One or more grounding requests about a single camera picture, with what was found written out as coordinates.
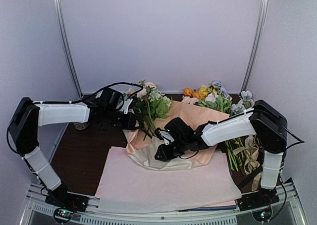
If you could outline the peach wrapping paper sheet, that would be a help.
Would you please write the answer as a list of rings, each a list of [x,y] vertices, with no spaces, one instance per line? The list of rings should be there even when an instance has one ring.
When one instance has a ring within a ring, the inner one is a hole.
[[[202,130],[209,122],[227,119],[227,113],[194,104],[172,101],[167,118],[155,120],[155,134],[125,130],[126,152],[138,165],[150,170],[186,170],[207,165],[216,146],[207,146]]]

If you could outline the pink flower long stem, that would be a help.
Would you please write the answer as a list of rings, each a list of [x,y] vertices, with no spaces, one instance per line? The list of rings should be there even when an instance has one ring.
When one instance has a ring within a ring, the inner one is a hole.
[[[156,85],[152,82],[140,81],[143,89],[137,93],[136,113],[143,124],[143,130],[147,136],[152,138],[155,133],[155,120],[159,117],[160,94]]]

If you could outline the grey-white wrapping paper sheet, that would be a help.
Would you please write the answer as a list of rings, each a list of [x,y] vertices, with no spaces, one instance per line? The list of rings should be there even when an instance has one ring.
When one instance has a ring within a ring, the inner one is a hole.
[[[197,155],[193,152],[187,152],[182,158],[162,162],[155,159],[158,146],[163,143],[158,138],[154,137],[144,140],[143,134],[135,131],[125,131],[124,134],[127,140],[126,152],[128,157],[137,165],[148,170],[176,171],[206,166],[216,149],[216,146],[213,146],[198,152]]]

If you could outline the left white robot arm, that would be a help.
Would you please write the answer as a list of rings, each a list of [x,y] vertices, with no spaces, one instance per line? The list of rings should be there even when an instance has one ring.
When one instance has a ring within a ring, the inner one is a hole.
[[[7,139],[13,141],[12,150],[26,162],[39,181],[53,191],[52,199],[60,207],[67,207],[71,196],[59,188],[62,180],[42,149],[44,137],[40,134],[58,125],[92,121],[133,129],[137,120],[131,110],[136,100],[135,94],[127,96],[110,87],[74,101],[36,101],[23,97],[8,124]]]

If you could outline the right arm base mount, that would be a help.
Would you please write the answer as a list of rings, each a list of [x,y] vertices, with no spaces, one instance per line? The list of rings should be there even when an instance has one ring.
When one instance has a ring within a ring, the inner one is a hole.
[[[279,202],[276,192],[250,193],[238,199],[239,210],[249,211],[255,221],[260,223],[268,222],[273,217],[272,205]]]

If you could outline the white hydrangea green leaf bunch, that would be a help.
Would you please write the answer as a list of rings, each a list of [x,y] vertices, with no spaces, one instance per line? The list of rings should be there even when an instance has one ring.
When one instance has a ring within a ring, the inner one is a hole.
[[[155,120],[157,118],[168,118],[167,113],[171,107],[171,99],[159,90],[150,90],[146,94],[146,113],[149,126],[155,129]]]

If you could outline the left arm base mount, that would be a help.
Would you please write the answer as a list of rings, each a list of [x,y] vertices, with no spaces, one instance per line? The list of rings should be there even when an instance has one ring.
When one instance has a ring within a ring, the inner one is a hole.
[[[89,198],[87,196],[72,193],[67,193],[66,199],[63,202],[50,194],[45,198],[47,204],[56,206],[53,211],[53,219],[58,224],[65,224],[71,221],[76,212],[85,212],[88,201]]]

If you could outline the beige ribbon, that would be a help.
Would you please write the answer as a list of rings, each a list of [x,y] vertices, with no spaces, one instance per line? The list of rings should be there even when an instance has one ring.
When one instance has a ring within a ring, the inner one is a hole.
[[[233,140],[233,154],[238,159],[239,169],[246,178],[249,174],[260,167],[258,161],[259,150],[261,148],[258,136],[249,135],[247,137],[239,137]]]

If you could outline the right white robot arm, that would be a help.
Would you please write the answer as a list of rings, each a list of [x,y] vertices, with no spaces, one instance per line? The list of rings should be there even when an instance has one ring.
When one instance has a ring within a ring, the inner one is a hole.
[[[164,129],[157,128],[159,145],[154,158],[169,162],[187,151],[201,151],[218,143],[255,135],[264,147],[261,190],[254,194],[254,202],[264,206],[273,198],[283,156],[287,145],[287,119],[264,100],[253,107],[221,121],[208,121],[193,129],[180,117],[172,119]]]

